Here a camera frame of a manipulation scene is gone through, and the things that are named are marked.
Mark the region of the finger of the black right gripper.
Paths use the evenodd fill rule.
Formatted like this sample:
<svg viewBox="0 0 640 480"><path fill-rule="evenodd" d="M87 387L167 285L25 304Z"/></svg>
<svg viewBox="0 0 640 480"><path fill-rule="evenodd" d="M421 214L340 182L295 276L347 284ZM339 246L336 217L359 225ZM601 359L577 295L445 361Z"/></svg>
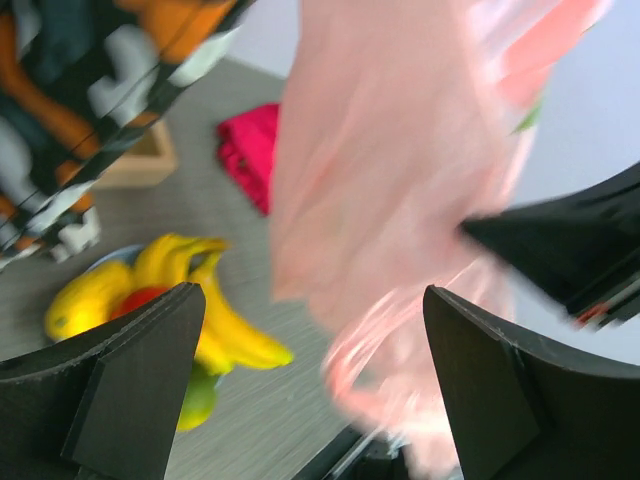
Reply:
<svg viewBox="0 0 640 480"><path fill-rule="evenodd" d="M639 167L572 195L470 217L462 230L582 325L639 313Z"/></svg>

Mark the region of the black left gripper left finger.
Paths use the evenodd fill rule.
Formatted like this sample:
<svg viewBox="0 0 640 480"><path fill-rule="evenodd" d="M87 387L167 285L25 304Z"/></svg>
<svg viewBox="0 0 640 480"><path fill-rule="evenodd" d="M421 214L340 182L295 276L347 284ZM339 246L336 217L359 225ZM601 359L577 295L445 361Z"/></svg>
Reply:
<svg viewBox="0 0 640 480"><path fill-rule="evenodd" d="M163 478L204 309L201 288L183 283L3 361L2 478Z"/></svg>

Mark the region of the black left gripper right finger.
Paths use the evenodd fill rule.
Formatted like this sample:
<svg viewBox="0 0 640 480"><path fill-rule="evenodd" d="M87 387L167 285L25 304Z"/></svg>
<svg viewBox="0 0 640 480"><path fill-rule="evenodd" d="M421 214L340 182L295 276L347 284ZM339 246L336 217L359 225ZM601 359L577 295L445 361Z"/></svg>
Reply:
<svg viewBox="0 0 640 480"><path fill-rule="evenodd" d="M639 369L439 287L425 327L466 479L636 479Z"/></svg>

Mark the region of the red apple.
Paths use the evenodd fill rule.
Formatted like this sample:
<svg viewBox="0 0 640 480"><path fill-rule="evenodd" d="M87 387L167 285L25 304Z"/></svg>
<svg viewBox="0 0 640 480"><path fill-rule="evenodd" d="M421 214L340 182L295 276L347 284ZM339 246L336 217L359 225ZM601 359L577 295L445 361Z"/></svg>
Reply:
<svg viewBox="0 0 640 480"><path fill-rule="evenodd" d="M165 286L144 287L132 292L111 313L111 320L126 315L161 296L168 290Z"/></svg>

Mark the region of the pink peach plastic bag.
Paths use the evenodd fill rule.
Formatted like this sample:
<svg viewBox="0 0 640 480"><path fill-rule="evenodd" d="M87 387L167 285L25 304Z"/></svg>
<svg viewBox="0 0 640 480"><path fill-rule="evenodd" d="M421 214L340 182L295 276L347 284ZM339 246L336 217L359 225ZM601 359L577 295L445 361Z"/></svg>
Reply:
<svg viewBox="0 0 640 480"><path fill-rule="evenodd" d="M305 1L271 183L272 291L334 337L326 385L405 443L416 479L458 463L424 324L437 285L502 318L501 263L459 232L509 203L555 64L607 1Z"/></svg>

